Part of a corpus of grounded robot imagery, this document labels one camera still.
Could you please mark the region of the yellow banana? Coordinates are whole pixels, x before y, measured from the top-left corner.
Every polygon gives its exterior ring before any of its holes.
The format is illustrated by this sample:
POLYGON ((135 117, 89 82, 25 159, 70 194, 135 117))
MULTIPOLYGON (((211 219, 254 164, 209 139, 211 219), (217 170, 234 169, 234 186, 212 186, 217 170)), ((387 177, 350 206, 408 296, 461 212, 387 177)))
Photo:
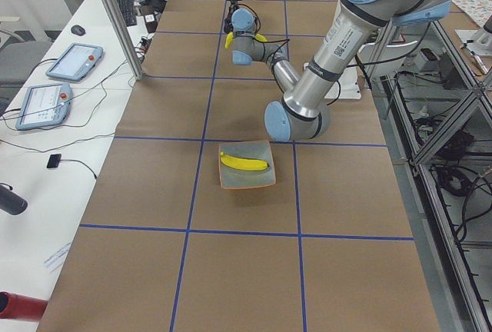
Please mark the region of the yellow banana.
MULTIPOLYGON (((259 41, 259 42, 267 42, 268 40, 261 34, 256 34, 254 36, 254 39, 259 41)), ((226 36, 226 39, 225 39, 225 45, 224 47, 226 49, 229 49, 231 47, 231 44, 233 43, 234 41, 234 33, 233 32, 229 32, 226 36)))
POLYGON ((264 171, 269 168, 269 163, 261 159, 239 158, 220 152, 220 161, 229 168, 241 171, 264 171))

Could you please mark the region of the grey square plate orange rim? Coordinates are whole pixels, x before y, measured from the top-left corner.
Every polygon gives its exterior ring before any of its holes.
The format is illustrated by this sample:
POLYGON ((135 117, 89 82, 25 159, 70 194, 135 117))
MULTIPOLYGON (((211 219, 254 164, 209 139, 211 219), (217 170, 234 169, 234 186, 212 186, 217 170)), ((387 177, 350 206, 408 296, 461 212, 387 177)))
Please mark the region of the grey square plate orange rim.
POLYGON ((219 144, 218 171, 224 189, 249 189, 271 186, 276 183, 276 172, 271 146, 268 141, 241 141, 219 144), (269 163, 264 171, 241 171, 221 163, 220 152, 239 158, 261 159, 269 163))

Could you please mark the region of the black keyboard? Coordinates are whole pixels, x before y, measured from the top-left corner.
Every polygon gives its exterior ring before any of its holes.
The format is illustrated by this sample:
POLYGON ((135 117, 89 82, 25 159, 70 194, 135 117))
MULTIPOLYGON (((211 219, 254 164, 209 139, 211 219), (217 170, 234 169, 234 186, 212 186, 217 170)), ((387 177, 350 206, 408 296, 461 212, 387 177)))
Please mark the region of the black keyboard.
POLYGON ((116 0, 119 11, 127 27, 137 25, 134 0, 116 0))

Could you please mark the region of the black computer mouse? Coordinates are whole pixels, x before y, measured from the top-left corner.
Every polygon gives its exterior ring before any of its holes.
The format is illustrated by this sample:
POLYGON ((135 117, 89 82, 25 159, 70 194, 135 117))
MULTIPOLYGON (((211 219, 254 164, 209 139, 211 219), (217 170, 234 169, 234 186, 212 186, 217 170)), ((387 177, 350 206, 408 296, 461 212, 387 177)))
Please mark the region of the black computer mouse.
POLYGON ((77 36, 85 35, 85 30, 80 25, 73 25, 71 27, 71 33, 77 36))

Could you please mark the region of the upper teach pendant tablet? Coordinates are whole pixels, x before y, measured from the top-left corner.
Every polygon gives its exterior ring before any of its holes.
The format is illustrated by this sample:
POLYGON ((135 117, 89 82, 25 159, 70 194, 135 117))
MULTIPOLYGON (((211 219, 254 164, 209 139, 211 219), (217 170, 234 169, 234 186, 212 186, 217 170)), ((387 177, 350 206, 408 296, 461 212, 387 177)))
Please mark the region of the upper teach pendant tablet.
POLYGON ((57 80, 78 82, 91 72, 103 53, 101 46, 72 43, 45 75, 57 80))

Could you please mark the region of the teach pendant tablet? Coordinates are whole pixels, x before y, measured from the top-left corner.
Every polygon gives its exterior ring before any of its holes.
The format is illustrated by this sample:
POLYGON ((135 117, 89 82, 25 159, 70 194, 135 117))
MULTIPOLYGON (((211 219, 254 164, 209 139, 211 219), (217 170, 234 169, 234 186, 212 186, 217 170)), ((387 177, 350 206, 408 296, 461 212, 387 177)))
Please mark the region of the teach pendant tablet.
POLYGON ((71 110, 72 96, 66 82, 28 87, 15 128, 27 131, 60 125, 71 110))
POLYGON ((91 72, 103 53, 101 46, 72 43, 45 75, 57 80, 78 82, 91 72))

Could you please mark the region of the lower teach pendant tablet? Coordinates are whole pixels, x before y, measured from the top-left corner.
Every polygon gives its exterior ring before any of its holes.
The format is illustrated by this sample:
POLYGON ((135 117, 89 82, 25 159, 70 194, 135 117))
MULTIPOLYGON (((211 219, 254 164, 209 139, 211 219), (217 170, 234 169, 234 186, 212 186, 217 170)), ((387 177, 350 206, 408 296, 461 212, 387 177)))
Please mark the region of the lower teach pendant tablet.
POLYGON ((27 131, 60 125, 71 110, 72 96, 66 82, 28 87, 15 128, 27 131))

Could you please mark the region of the black cylinder object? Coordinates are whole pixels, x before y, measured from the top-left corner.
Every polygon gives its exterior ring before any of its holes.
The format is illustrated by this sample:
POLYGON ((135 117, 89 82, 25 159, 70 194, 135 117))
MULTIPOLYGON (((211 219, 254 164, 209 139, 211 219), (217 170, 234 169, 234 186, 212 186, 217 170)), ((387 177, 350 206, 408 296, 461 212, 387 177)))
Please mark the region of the black cylinder object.
POLYGON ((27 209, 28 202, 18 196, 12 186, 1 183, 0 207, 10 215, 18 215, 27 209))

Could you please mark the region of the red cylinder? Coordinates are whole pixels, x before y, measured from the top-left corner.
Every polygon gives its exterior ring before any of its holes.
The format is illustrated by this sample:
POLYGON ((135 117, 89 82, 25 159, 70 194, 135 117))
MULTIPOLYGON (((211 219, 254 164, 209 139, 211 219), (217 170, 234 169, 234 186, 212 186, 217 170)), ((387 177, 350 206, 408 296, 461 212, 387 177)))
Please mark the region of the red cylinder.
POLYGON ((2 291, 1 319, 39 322, 47 305, 47 300, 2 291))

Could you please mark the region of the aluminium frame post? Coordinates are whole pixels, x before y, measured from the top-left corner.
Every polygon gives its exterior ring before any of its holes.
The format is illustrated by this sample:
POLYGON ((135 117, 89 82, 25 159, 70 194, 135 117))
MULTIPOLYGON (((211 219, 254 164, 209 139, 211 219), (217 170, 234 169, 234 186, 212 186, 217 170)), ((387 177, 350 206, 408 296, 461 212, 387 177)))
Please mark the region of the aluminium frame post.
POLYGON ((123 16, 119 10, 116 0, 101 0, 108 15, 109 21, 112 24, 115 34, 124 53, 125 59, 130 66, 130 69, 136 81, 142 79, 144 73, 141 67, 141 62, 135 51, 133 42, 125 25, 123 16))

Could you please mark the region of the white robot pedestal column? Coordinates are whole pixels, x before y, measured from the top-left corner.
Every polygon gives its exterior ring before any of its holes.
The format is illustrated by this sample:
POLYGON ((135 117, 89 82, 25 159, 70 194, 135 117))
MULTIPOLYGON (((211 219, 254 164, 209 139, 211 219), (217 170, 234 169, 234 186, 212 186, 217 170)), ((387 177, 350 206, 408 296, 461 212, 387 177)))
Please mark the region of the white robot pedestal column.
POLYGON ((361 98, 361 93, 357 80, 357 69, 346 68, 338 80, 339 84, 335 83, 325 95, 325 98, 335 99, 338 96, 340 99, 359 100, 361 98))

